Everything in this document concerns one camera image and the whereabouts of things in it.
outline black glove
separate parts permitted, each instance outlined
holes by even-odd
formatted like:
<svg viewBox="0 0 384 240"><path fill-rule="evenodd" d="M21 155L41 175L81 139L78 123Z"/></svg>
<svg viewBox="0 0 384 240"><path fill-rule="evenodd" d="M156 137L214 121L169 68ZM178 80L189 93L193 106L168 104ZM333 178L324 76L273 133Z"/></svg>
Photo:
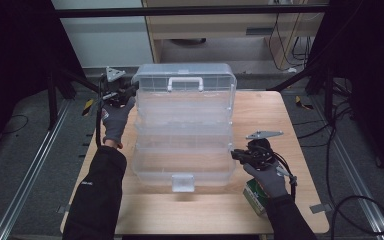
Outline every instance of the black glove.
<svg viewBox="0 0 384 240"><path fill-rule="evenodd" d="M276 167L279 166L279 162L276 162L264 170L258 171L250 164L244 165L244 170L253 176L257 182L261 185L264 192L271 198L287 195L285 187L285 178L282 174L279 174Z"/></svg>
<svg viewBox="0 0 384 240"><path fill-rule="evenodd" d="M107 139L111 139L118 145L121 144L121 136L126 127L129 112L135 106L135 102L135 98L130 97L127 104L120 108L104 105L101 115L102 122L105 126L104 143Z"/></svg>

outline wooden tabletop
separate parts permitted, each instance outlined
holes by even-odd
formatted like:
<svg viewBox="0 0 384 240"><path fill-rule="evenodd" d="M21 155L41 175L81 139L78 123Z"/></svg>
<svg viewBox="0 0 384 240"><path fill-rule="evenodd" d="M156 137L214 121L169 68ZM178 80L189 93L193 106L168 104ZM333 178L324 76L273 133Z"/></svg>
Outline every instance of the wooden tabletop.
<svg viewBox="0 0 384 240"><path fill-rule="evenodd" d="M195 187L194 193L173 193L171 186L143 185L132 171L136 143L136 108L129 115L121 152L127 158L123 200L116 234L270 234L267 217L258 217L242 194L248 175L237 162L228 185ZM298 178L296 204L311 229L325 233L329 224L324 212L313 214L310 206L320 204L313 180L299 147L283 99L278 92L237 91L233 110L234 147L246 149L246 135L257 130L283 131L270 138L273 150L282 155ZM94 138L86 154L70 203L80 181L86 176L96 152ZM64 228L64 216L61 230Z"/></svg>

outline clear plastic storage box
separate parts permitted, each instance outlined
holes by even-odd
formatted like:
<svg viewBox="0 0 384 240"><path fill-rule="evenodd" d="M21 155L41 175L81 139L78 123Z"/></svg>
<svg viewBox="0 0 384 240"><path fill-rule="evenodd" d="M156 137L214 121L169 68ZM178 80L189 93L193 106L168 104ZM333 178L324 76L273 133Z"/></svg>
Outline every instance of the clear plastic storage box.
<svg viewBox="0 0 384 240"><path fill-rule="evenodd" d="M133 171L175 192L222 186L235 169L232 107L236 78L227 64L146 64L139 81Z"/></svg>

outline white wall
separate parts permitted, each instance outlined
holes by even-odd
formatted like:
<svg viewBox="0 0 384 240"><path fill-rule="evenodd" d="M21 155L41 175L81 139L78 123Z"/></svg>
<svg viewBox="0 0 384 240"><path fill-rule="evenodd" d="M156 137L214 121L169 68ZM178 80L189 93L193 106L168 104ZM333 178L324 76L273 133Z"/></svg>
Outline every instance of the white wall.
<svg viewBox="0 0 384 240"><path fill-rule="evenodd" d="M56 9L142 7L140 0L52 0ZM144 17L61 19L83 68L152 63Z"/></svg>

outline black sleeve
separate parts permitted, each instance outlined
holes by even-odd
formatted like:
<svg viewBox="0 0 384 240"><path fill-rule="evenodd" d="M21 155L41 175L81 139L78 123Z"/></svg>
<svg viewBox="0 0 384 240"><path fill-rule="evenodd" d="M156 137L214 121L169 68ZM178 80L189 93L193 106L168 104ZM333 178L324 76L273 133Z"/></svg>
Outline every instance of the black sleeve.
<svg viewBox="0 0 384 240"><path fill-rule="evenodd" d="M317 239L290 195L270 199L266 211L275 240Z"/></svg>
<svg viewBox="0 0 384 240"><path fill-rule="evenodd" d="M98 148L88 175L74 195L63 239L114 238L126 165L126 158L115 148Z"/></svg>

